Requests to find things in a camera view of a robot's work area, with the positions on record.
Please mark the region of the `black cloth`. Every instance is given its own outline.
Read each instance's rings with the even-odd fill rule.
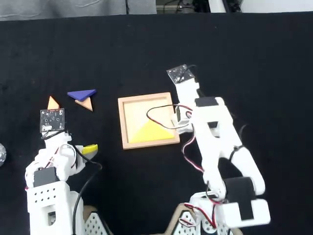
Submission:
[[[104,169],[83,194],[115,234],[164,232],[176,206],[205,190],[181,144],[123,150],[119,97],[170,91],[166,69],[195,64],[202,91],[248,123],[244,145],[266,182],[271,223],[247,235],[312,228],[313,13],[114,16],[0,23],[1,234],[27,234],[25,167],[44,143],[39,110],[52,95],[76,144],[99,144]],[[94,112],[68,91],[97,89]],[[190,137],[181,136],[181,143]],[[196,144],[187,150],[196,162]],[[220,161],[224,177],[238,176]],[[93,168],[68,181],[79,191]]]

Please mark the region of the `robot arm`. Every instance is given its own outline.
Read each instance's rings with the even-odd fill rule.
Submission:
[[[58,110],[44,111],[52,114]],[[97,145],[73,146],[71,135],[63,131],[44,132],[46,148],[40,149],[34,161],[26,168],[27,209],[31,235],[73,234],[75,213],[76,235],[85,234],[83,200],[79,194],[70,191],[66,183],[69,176],[79,173],[85,167],[85,160],[97,153]]]
[[[189,125],[178,129],[178,132],[194,131],[202,156],[203,181],[218,201],[228,200],[228,203],[216,206],[216,220],[230,228],[269,223],[267,202],[256,199],[256,195],[265,191],[264,179],[251,153],[242,145],[223,99],[199,97],[199,84],[186,65],[167,72],[175,84],[180,104],[193,110],[191,117],[178,119],[173,116],[173,123],[183,126],[181,124],[189,121]],[[221,157],[229,159],[243,177],[222,179],[218,169]],[[213,205],[203,199],[202,194],[195,194],[190,203],[211,214]]]

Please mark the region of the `orange triangle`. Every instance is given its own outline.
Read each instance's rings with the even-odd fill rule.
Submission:
[[[59,109],[59,104],[52,98],[52,96],[49,97],[49,103],[47,109]]]
[[[139,143],[146,141],[158,141],[172,139],[175,136],[168,130],[165,130],[159,124],[149,120],[142,128],[134,135],[129,143]]]
[[[86,109],[89,109],[90,111],[92,110],[92,105],[91,105],[91,99],[90,97],[88,97],[87,99],[85,99],[84,101],[79,101],[79,100],[75,100],[75,102],[81,106],[83,106]]]

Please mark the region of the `blue tangram piece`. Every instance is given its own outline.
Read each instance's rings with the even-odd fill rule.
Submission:
[[[68,92],[67,95],[72,97],[73,99],[77,99],[79,101],[84,101],[88,97],[92,96],[96,93],[96,90],[85,90],[85,91],[76,91],[76,92]]]

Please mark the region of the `tangram puzzle piece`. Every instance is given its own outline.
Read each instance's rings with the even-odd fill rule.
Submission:
[[[92,96],[96,93],[96,90],[85,90],[85,91],[76,91],[76,92],[68,92],[67,95],[72,97],[73,99],[77,99],[78,101],[84,101],[86,98]]]
[[[129,140],[129,143],[139,143],[146,141],[156,141],[156,140],[166,140],[172,139],[175,136],[165,130],[160,125],[149,120],[145,123],[142,128],[134,135],[134,137]]]
[[[77,99],[75,100],[75,102],[81,106],[83,106],[86,109],[89,109],[90,111],[92,110],[92,105],[91,105],[91,99],[90,97],[88,97],[87,99],[85,99],[83,102],[78,101]]]
[[[48,110],[49,109],[59,109],[59,104],[52,98],[52,96],[49,97],[49,103],[48,103]]]

